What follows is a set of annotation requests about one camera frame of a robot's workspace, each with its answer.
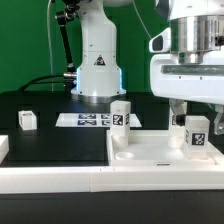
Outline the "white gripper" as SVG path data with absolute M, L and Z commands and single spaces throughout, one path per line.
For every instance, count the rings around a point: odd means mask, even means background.
M 214 133 L 224 134 L 224 53 L 205 53 L 203 63 L 197 65 L 180 65 L 175 54 L 154 55 L 150 84 L 155 96 L 170 98 L 172 121 L 178 126 L 185 125 L 184 100 L 218 104 Z

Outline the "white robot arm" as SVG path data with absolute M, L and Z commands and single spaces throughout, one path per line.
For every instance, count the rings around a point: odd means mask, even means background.
M 116 63 L 116 27 L 104 8 L 133 2 L 79 3 L 83 53 L 74 96 L 98 102 L 125 93 Z M 224 0 L 155 0 L 155 9 L 169 27 L 149 42 L 153 94 L 170 101 L 179 125 L 185 120 L 185 101 L 213 104 L 214 132 L 224 134 Z

